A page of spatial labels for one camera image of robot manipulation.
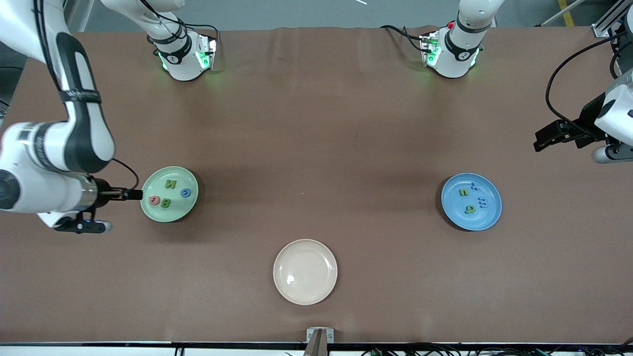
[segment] brown table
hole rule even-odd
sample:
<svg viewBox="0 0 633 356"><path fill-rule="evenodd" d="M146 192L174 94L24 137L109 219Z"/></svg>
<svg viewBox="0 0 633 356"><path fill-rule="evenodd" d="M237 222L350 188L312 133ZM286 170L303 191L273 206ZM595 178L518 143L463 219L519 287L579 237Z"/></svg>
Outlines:
<svg viewBox="0 0 633 356"><path fill-rule="evenodd" d="M464 78L422 68L378 29L226 32L216 73L177 82L145 35L80 34L117 157L144 181L180 165L204 192L159 224L138 202L99 211L110 234L77 236L0 213L0 341L337 340L621 342L633 334L633 164L591 148L532 148L550 123L551 72L594 42L587 28L492 29ZM608 48L569 64L553 102L575 117L611 82ZM29 61L7 124L59 120ZM439 211L443 182L476 172L501 220L465 232ZM132 182L112 164L112 184ZM339 279L301 307L275 289L279 250L334 252Z"/></svg>

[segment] yellow tape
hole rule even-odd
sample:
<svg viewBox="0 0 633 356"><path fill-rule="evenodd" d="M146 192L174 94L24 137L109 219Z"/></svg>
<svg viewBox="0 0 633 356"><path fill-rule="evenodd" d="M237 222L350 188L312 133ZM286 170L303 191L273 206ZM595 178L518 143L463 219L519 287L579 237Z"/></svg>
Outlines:
<svg viewBox="0 0 633 356"><path fill-rule="evenodd" d="M558 6L560 6L561 10L564 10L568 5L567 5L567 0L558 0ZM573 19L572 19L572 14L570 13L565 13L563 15L563 20L565 20L565 26L567 27L573 27Z"/></svg>

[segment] velcro strap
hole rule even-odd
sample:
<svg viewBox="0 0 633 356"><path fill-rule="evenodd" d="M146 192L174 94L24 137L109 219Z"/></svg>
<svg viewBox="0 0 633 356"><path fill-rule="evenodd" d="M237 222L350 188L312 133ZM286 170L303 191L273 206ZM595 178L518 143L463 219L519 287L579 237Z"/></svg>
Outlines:
<svg viewBox="0 0 633 356"><path fill-rule="evenodd" d="M101 103L101 95L95 90L60 91L60 98L63 102L77 101L79 103Z"/></svg>

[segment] gray floor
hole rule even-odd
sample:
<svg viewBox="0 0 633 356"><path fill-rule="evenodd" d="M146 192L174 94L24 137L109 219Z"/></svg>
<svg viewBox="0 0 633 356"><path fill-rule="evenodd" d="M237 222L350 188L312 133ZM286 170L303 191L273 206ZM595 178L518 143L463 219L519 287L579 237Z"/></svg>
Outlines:
<svg viewBox="0 0 633 356"><path fill-rule="evenodd" d="M460 0L188 0L177 15L189 23L210 23L220 30L265 30L277 27L419 27L454 20ZM576 26L595 22L613 0L588 0L572 11ZM531 27L560 10L557 0L507 0L500 27ZM564 26L559 19L553 25ZM127 18L95 0L86 31L140 31ZM25 57L0 44L0 67L22 67ZM10 103L20 73L0 68L0 99Z"/></svg>

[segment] plate rim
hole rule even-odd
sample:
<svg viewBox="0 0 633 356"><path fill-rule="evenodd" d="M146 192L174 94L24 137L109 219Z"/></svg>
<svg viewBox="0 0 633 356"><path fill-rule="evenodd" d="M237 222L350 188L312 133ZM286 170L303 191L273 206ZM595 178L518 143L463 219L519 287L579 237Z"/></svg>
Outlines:
<svg viewBox="0 0 633 356"><path fill-rule="evenodd" d="M476 177L479 177L479 178L481 178L481 179L485 180L486 182L490 183L490 185L491 185L491 186L492 186L492 188L494 189L494 192L493 192L493 193L496 193L496 196L499 198L499 216L497 216L497 217L496 217L496 218L495 218L495 219L491 222L491 225L490 225L490 226L488 226L488 227L483 227L483 228L476 228L476 229L474 229L474 228L472 228L472 227L467 227L467 226L464 226L464 225L460 224L459 222L455 221L455 220L454 220L454 219L450 216L450 214L448 214L448 213L447 213L447 210L446 210L446 203L445 203L445 201L444 201L444 197L445 197L445 195L446 195L446 190L447 190L447 187L448 187L448 185L449 185L449 183L450 183L451 181L453 181L453 180L458 180L458 179L459 179L459 176L461 176L461 175L474 175L474 176L476 176ZM497 222L498 222L498 221L499 221L499 219L501 218L501 214L503 213L503 200L501 199L501 193L499 193L499 189L497 189L497 186L495 186L495 185L494 185L494 183L493 183L490 179L488 179L488 178L484 177L483 175L477 174L477 173L472 173L472 172L462 172L462 173L457 173L457 174L455 174L454 176L450 177L450 178L446 181L446 183L444 183L444 186L442 187L441 198L442 198L442 209L444 210L444 214L446 215L446 217L448 217L448 219L449 219L450 221L452 221L452 222L453 222L455 225L457 225L458 227L460 227L460 228L462 228L462 229L465 229L465 230L469 230L469 231L483 231L483 230L488 230L488 229L490 229L492 226L494 226L495 224L497 224Z"/></svg>
<svg viewBox="0 0 633 356"><path fill-rule="evenodd" d="M315 302L310 302L310 303L299 303L295 300L291 300L284 292L282 292L282 290L279 288L279 283L278 283L278 279L277 279L277 274L275 273L277 271L277 264L279 262L279 257L283 254L283 252L285 252L287 249L289 249L292 245L294 244L298 244L301 242L310 242L310 243L315 243L317 245L320 245L322 247L324 247L329 253L330 256L332 256L332 261L330 262L333 266L334 266L334 282L332 283L332 286L329 288L329 290L327 291L327 293L323 296L323 298L315 301ZM322 243L321 241L317 241L315 239L297 239L294 241L291 241L290 243L287 243L277 254L277 257L275 257L275 262L273 263L273 281L275 284L275 287L277 289L277 291L279 292L279 294L281 294L288 302L291 302L293 304L296 305L314 305L317 303L320 303L322 301L324 301L324 299L326 299L328 296L330 296L330 294L332 293L332 291L334 290L334 287L336 286L336 282L339 279L339 264L338 262L336 262L336 257L334 256L334 253L332 252L332 250L330 250L330 248L328 246L326 246L324 243Z"/></svg>
<svg viewBox="0 0 633 356"><path fill-rule="evenodd" d="M145 196L143 196L143 199L141 200L141 209L143 210L143 213L145 213L145 216L149 217L151 220L154 220L154 221L156 221L156 222L163 222L163 223L166 223L166 222L174 222L174 221L178 221L178 220L182 219L182 218L183 218L183 217L185 217L185 216L186 216L189 212L191 212L191 210L193 210L194 206L196 206L197 199L198 199L198 194L200 193L200 185L198 184L198 181L197 181L196 175L195 175L195 174L193 174L193 172L191 172L190 170L188 170L188 169L186 169L186 168L184 168L184 167L174 166L174 165L167 166L167 167L163 167L163 168L161 168L161 169L159 169L159 170L155 171L154 173L152 173L152 174L151 174L151 175L150 175L150 176L149 176L149 177L145 180L145 183L143 183L143 187L141 188L141 191L143 191L143 192L145 191L145 187L147 186L147 182L149 182L149 180L150 180L150 179L154 178L154 176L155 176L155 175L159 175L162 171L164 171L164 170L168 170L168 169L171 169L171 168L184 170L184 171L185 171L185 172L187 172L188 174L191 174L191 177L193 177L194 182L196 183L196 196L194 197L194 202L193 202L193 204L191 205L191 208L190 208L190 209L188 209L188 210L187 210L187 212L186 212L185 214L183 214L183 216L181 216L181 217L179 217L179 218L177 218L177 219L175 219L175 220L164 220L164 221L163 221L163 220L158 220L158 219L155 219L155 218L153 218L152 216L150 216L150 214L147 212L147 206L146 206L146 205L147 205L147 202L146 202L146 199L145 199L146 197L145 197Z"/></svg>

